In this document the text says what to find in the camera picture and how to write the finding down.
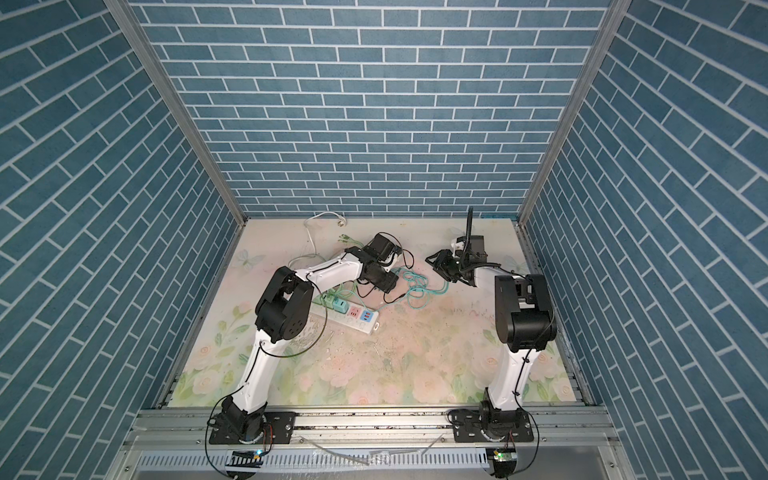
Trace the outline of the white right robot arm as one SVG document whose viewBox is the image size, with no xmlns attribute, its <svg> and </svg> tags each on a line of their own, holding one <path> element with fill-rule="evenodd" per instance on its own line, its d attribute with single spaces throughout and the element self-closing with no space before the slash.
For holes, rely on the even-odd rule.
<svg viewBox="0 0 768 480">
<path fill-rule="evenodd" d="M 447 419 L 457 443 L 536 441 L 538 425 L 522 397 L 535 360 L 557 336 L 547 282 L 540 274 L 522 275 L 489 261 L 484 237 L 474 234 L 472 225 L 469 208 L 465 233 L 450 248 L 428 256 L 426 263 L 449 283 L 492 294 L 501 359 L 479 407 L 454 409 Z"/>
</svg>

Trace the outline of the white power strip colourful sockets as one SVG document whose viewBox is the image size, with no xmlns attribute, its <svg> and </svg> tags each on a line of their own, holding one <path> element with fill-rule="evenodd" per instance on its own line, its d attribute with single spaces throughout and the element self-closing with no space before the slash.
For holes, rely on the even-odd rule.
<svg viewBox="0 0 768 480">
<path fill-rule="evenodd" d="M 312 301 L 312 305 L 310 307 L 311 314 L 322 318 L 327 318 L 329 321 L 368 335 L 372 334 L 375 330 L 378 329 L 378 312 L 371 310 L 362 304 L 337 297 L 349 302 L 349 311 L 345 315 L 342 315 L 336 312 L 332 306 L 327 307 L 324 305 L 320 297 L 321 296 L 316 297 Z"/>
</svg>

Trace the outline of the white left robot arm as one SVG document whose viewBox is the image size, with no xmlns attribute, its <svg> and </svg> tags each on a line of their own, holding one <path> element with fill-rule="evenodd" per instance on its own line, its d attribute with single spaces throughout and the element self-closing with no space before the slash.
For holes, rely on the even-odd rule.
<svg viewBox="0 0 768 480">
<path fill-rule="evenodd" d="M 213 445 L 270 444 L 272 428 L 265 416 L 268 390 L 290 340 L 305 328 L 313 300 L 346 282 L 363 281 L 391 292 L 398 276 L 393 268 L 403 247 L 384 233 L 362 247 L 350 246 L 320 264 L 293 270 L 282 266 L 272 276 L 255 307 L 256 334 L 237 388 L 222 397 L 206 425 Z"/>
</svg>

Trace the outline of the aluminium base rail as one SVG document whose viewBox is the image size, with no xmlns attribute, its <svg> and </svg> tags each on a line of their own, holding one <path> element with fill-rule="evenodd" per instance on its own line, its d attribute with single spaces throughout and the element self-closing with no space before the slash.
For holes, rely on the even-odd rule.
<svg viewBox="0 0 768 480">
<path fill-rule="evenodd" d="M 270 441 L 213 445 L 202 408 L 145 410 L 112 479 L 300 477 L 629 479 L 602 407 L 536 406 L 510 427 L 482 428 L 464 407 L 274 407 Z"/>
</svg>

